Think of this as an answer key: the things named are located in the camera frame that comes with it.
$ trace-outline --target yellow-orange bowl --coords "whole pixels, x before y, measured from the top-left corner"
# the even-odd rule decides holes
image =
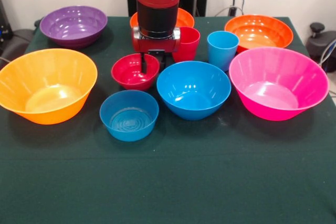
[[[0,71],[0,105],[34,123],[61,123],[82,109],[97,76],[95,63],[80,52],[31,52]]]

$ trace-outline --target blue cup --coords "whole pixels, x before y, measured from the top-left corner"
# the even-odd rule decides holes
[[[99,114],[112,136],[133,142],[152,132],[159,115],[159,105],[150,94],[125,90],[109,96],[101,105]]]
[[[209,63],[227,71],[236,54],[239,38],[229,31],[215,31],[209,34],[207,41]]]

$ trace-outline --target orange bowl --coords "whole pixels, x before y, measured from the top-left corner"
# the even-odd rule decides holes
[[[133,28],[134,26],[138,26],[138,13],[134,13],[130,20],[130,26]],[[195,20],[194,17],[184,9],[179,8],[177,11],[177,21],[176,27],[194,27]]]
[[[0,71],[0,105],[38,124],[61,123],[81,110],[97,75],[95,63],[80,52],[31,52]]]
[[[238,52],[257,47],[285,48],[293,41],[293,32],[284,22],[262,15],[242,15],[229,20],[225,31],[239,37]]]

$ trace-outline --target pink bowl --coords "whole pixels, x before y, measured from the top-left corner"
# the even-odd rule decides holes
[[[318,64],[283,48],[244,51],[232,60],[229,75],[247,110],[270,121],[290,119],[329,92],[327,75]]]
[[[149,89],[159,73],[160,63],[154,56],[145,54],[146,73],[141,72],[141,55],[122,57],[111,69],[112,78],[125,89],[145,91]]]

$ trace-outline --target red cup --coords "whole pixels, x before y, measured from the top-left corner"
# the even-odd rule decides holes
[[[200,32],[192,27],[180,27],[181,43],[177,52],[173,53],[175,62],[194,60],[198,44],[200,43]]]

